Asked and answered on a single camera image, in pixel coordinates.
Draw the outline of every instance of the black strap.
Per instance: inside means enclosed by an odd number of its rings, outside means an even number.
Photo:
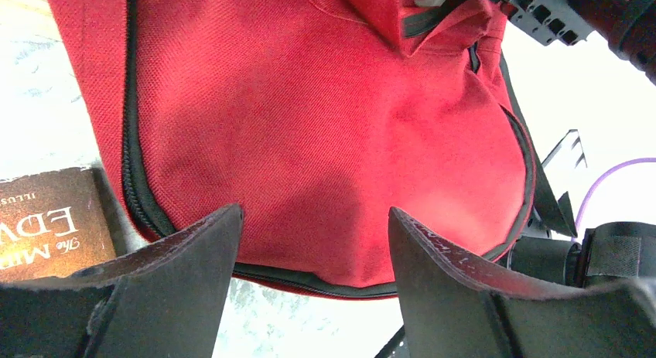
[[[524,119],[524,115],[521,113],[519,103],[517,102],[517,97],[514,94],[510,73],[508,72],[508,65],[503,54],[501,54],[500,67],[506,82],[508,96],[511,99],[513,112],[521,124],[524,125],[524,128],[526,129],[527,135],[530,139],[531,134],[528,132],[526,120]],[[540,159],[538,158],[538,155],[535,154],[535,150],[534,155],[535,161],[537,162],[537,169],[535,171],[537,179],[535,182],[535,198],[533,200],[533,206],[535,207],[540,220],[544,223],[544,225],[546,225],[547,228],[551,230],[566,236],[576,237],[576,225],[574,224],[574,215],[571,210],[572,205],[569,202],[569,195],[567,195],[567,193],[563,195],[563,197],[561,197],[563,204],[562,206],[559,205],[559,201],[556,200],[553,190],[549,185],[547,175],[545,174],[545,170],[542,168]]]

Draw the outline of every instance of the red bag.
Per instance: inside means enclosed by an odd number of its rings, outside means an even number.
[[[237,276],[375,298],[395,293],[390,206],[489,259],[528,219],[535,161],[487,0],[446,17],[410,0],[49,1],[150,240],[240,203]]]

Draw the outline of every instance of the book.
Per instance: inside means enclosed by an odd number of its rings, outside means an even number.
[[[93,169],[0,182],[0,281],[66,277],[116,257]]]

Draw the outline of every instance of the purple cable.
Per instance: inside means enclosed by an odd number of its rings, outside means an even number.
[[[638,163],[649,163],[649,162],[656,162],[656,158],[653,157],[647,157],[644,159],[632,159],[630,161],[622,162],[617,166],[614,166],[610,170],[606,171],[603,175],[601,175],[593,184],[593,186],[588,189],[588,193],[586,194],[585,198],[583,198],[583,202],[581,203],[581,208],[579,208],[579,213],[576,214],[576,231],[580,232],[581,231],[581,220],[583,220],[583,213],[586,211],[586,207],[588,206],[588,202],[590,201],[590,197],[592,197],[593,193],[601,184],[603,180],[605,180],[608,176],[610,176],[612,173],[616,172],[617,170],[623,169],[627,166],[631,165],[637,165]]]

